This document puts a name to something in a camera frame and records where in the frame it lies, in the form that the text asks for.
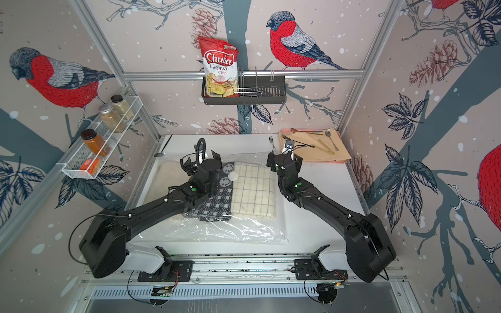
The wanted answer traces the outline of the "white vacuum bag valve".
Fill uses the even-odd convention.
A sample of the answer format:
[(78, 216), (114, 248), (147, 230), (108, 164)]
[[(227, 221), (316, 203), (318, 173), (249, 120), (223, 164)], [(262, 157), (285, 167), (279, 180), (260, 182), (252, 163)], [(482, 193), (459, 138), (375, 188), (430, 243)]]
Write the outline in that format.
[(239, 178), (239, 174), (237, 172), (230, 172), (228, 174), (228, 179), (230, 181), (236, 181)]

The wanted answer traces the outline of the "cream checked cloth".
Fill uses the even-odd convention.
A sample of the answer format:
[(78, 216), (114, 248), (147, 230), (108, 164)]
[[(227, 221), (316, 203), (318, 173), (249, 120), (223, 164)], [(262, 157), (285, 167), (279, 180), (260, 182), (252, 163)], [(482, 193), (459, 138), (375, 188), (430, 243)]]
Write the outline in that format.
[(237, 177), (232, 181), (231, 214), (241, 218), (274, 219), (277, 214), (275, 178), (269, 168), (236, 162), (233, 173)]

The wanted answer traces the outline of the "clear plastic vacuum bag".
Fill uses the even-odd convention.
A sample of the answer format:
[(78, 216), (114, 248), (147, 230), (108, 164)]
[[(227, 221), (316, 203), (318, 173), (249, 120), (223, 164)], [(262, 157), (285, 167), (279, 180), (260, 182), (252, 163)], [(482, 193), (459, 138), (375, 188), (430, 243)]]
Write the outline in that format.
[[(266, 166), (268, 153), (255, 152), (223, 155), (222, 164), (243, 162)], [(178, 214), (141, 232), (134, 237), (136, 242), (230, 242), (284, 245), (287, 243), (284, 203), (275, 178), (275, 200), (277, 214), (274, 219), (253, 219), (233, 216), (229, 221), (203, 222)]]

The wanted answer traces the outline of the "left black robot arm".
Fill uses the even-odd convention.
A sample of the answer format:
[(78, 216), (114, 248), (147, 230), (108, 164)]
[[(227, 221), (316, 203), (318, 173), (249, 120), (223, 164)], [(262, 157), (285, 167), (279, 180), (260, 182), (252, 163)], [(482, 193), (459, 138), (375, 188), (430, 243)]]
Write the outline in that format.
[(184, 214), (209, 197), (219, 186), (223, 165), (218, 153), (203, 160), (188, 182), (167, 195), (121, 213), (103, 210), (93, 220), (79, 249), (96, 279), (120, 271), (139, 271), (160, 280), (171, 279), (175, 271), (170, 255), (160, 246), (146, 249), (127, 243), (141, 232), (178, 214)]

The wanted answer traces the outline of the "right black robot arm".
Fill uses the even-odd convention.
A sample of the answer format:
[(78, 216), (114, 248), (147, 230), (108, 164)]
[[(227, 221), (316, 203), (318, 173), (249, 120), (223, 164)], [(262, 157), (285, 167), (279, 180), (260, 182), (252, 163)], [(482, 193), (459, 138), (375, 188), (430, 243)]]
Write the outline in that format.
[(381, 220), (374, 214), (356, 213), (322, 194), (299, 176), (302, 158), (292, 151), (267, 156), (266, 166), (278, 177), (281, 194), (291, 203), (312, 212), (343, 236), (351, 270), (370, 283), (393, 262), (396, 251)]

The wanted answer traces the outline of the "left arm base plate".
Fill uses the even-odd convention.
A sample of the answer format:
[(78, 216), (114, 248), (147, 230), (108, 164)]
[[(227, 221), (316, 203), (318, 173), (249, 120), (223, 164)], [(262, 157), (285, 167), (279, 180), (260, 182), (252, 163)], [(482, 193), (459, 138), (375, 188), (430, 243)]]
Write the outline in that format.
[(138, 282), (189, 282), (193, 266), (191, 260), (169, 261), (153, 274), (140, 272)]

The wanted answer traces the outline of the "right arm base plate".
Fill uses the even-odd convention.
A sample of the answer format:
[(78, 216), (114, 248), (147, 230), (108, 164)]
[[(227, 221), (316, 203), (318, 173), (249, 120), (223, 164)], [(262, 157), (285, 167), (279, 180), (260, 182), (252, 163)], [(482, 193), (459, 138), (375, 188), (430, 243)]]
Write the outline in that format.
[(312, 259), (295, 259), (290, 272), (295, 274), (297, 280), (347, 280), (345, 270), (326, 269), (319, 261)]

